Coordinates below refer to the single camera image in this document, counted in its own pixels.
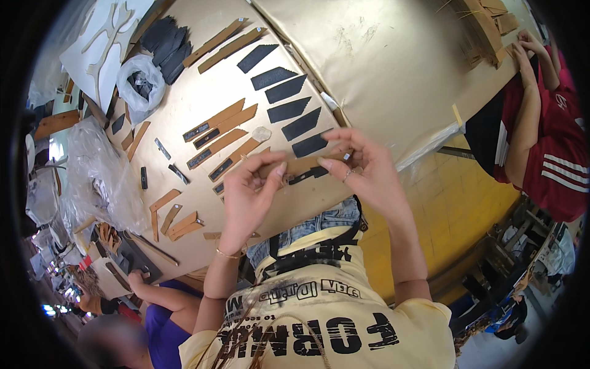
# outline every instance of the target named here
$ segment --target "yellow floor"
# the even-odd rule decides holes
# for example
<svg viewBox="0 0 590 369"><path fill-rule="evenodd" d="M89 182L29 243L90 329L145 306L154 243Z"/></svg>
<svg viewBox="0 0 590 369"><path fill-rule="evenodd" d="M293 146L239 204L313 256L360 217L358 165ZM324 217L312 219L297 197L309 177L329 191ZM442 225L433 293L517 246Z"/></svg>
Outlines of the yellow floor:
<svg viewBox="0 0 590 369"><path fill-rule="evenodd" d="M446 146L468 149L463 135ZM443 270L475 244L518 199L512 185L500 184L475 160L434 153L421 160L416 173L402 173L402 183L418 227L429 276ZM369 230L359 243L371 286L387 303L394 302L385 220L363 204Z"/></svg>

